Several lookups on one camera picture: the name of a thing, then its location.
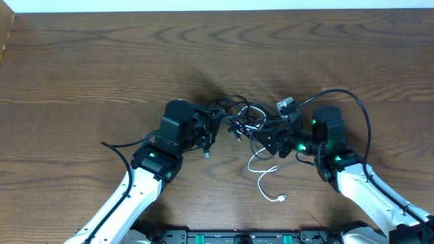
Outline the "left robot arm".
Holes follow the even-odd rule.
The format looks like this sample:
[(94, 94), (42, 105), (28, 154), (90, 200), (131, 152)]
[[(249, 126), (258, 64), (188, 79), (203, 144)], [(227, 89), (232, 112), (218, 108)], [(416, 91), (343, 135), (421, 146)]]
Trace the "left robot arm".
[(137, 141), (131, 160), (122, 157), (126, 173), (94, 217), (67, 243), (119, 243), (139, 215), (157, 200), (182, 167), (183, 154), (201, 149), (210, 155), (224, 110), (172, 100), (159, 129)]

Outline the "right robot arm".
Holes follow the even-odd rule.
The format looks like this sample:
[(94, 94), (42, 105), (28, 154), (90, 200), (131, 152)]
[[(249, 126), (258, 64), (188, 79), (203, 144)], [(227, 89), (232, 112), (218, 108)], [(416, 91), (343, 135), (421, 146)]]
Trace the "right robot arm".
[(433, 242), (433, 214), (403, 198), (348, 149), (339, 108), (315, 110), (311, 131), (302, 128), (300, 111), (294, 109), (281, 120), (266, 122), (252, 136), (272, 155), (285, 158), (294, 151), (312, 156), (320, 178), (357, 204), (389, 243)]

